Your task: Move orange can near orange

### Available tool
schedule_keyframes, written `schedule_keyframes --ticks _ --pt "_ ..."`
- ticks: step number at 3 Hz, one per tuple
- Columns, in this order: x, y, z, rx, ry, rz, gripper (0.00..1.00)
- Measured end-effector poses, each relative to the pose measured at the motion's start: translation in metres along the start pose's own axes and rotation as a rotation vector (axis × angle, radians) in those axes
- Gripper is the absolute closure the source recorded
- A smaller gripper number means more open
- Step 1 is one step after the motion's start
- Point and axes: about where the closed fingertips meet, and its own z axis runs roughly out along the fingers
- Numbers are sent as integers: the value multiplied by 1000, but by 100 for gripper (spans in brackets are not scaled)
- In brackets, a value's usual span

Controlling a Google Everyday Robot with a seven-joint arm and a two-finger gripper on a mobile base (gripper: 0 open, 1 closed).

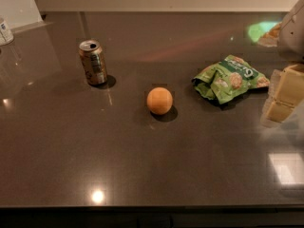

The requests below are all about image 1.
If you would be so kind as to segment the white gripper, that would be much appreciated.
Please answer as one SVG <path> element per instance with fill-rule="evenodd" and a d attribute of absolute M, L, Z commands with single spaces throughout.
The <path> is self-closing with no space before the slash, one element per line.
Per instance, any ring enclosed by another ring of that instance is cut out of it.
<path fill-rule="evenodd" d="M 289 62 L 304 63 L 304 0 L 298 0 L 284 16 L 277 50 Z M 304 99 L 304 65 L 293 64 L 275 70 L 269 95 L 277 103 L 297 106 Z"/>

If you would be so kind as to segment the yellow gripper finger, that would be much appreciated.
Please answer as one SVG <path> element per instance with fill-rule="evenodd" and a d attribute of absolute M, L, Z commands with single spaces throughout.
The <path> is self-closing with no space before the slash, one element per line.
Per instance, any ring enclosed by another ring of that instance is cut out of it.
<path fill-rule="evenodd" d="M 274 98 L 269 97 L 263 108 L 260 123 L 265 127 L 277 127 L 282 124 L 294 111 L 290 105 L 282 102 L 276 102 Z"/>

